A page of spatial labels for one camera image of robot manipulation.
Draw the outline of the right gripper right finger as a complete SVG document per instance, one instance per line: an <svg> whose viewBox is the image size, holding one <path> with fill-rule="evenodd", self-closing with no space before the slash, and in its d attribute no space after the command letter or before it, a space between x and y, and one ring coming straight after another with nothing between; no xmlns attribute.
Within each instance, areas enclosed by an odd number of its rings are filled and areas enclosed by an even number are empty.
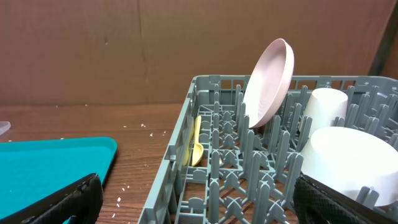
<svg viewBox="0 0 398 224"><path fill-rule="evenodd" d="M397 224L397 202L384 211L375 206L378 197L364 186L353 200L302 174L295 182L293 206L299 224Z"/></svg>

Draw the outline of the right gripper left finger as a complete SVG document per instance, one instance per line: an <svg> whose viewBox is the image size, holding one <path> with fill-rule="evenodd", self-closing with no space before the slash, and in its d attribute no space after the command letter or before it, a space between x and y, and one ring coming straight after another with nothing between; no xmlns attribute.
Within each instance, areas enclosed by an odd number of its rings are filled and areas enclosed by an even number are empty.
<svg viewBox="0 0 398 224"><path fill-rule="evenodd" d="M103 205L98 174L89 174L38 202L1 219L1 224L94 224Z"/></svg>

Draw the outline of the pale green saucer plate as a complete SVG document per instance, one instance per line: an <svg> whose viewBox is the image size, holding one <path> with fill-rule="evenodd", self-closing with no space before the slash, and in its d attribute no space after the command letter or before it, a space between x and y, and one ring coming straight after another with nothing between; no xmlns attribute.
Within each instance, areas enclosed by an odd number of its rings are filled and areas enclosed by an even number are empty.
<svg viewBox="0 0 398 224"><path fill-rule="evenodd" d="M397 201L397 151L382 139L351 128L321 128L302 156L303 174L353 200L366 186L379 194L377 207Z"/></svg>

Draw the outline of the small white cup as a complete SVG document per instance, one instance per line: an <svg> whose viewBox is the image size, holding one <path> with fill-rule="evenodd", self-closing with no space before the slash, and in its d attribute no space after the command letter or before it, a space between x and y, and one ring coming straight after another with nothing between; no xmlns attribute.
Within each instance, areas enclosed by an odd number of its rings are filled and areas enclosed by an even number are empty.
<svg viewBox="0 0 398 224"><path fill-rule="evenodd" d="M303 117L311 117L309 137L318 129L331 126L336 117L345 118L348 105L346 93L332 88L317 88L312 91Z"/></svg>

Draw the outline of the grey dishwasher rack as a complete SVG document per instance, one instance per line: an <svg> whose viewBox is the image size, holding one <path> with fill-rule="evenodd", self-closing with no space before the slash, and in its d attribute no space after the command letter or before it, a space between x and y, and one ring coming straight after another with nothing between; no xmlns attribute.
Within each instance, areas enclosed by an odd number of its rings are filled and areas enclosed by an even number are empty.
<svg viewBox="0 0 398 224"><path fill-rule="evenodd" d="M333 124L367 132L397 146L397 81L368 76L294 76L269 123L249 129L243 96L249 77L193 78L140 223L287 223L292 214L301 150L311 119L303 117L312 90L348 95L345 118ZM192 124L201 116L196 166L183 165Z"/></svg>

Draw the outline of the yellow plastic spoon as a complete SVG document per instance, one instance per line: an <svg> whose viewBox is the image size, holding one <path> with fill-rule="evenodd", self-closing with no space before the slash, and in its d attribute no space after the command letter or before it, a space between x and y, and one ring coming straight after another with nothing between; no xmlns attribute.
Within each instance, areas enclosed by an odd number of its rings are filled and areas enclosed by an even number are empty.
<svg viewBox="0 0 398 224"><path fill-rule="evenodd" d="M189 161L191 161L190 163L191 166L196 166L203 157L204 147L199 142L200 127L201 127L201 116L197 116L190 130L188 146L183 160L184 166L188 165ZM193 149L192 153L190 154L191 141L193 141Z"/></svg>

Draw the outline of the large white plate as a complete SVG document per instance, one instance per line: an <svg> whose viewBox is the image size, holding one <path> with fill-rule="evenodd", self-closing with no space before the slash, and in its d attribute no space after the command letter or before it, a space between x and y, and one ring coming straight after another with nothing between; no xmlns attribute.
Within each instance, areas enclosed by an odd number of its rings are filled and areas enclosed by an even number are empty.
<svg viewBox="0 0 398 224"><path fill-rule="evenodd" d="M274 40L262 53L243 98L250 128L266 124L276 114L289 89L294 62L294 51L284 39Z"/></svg>

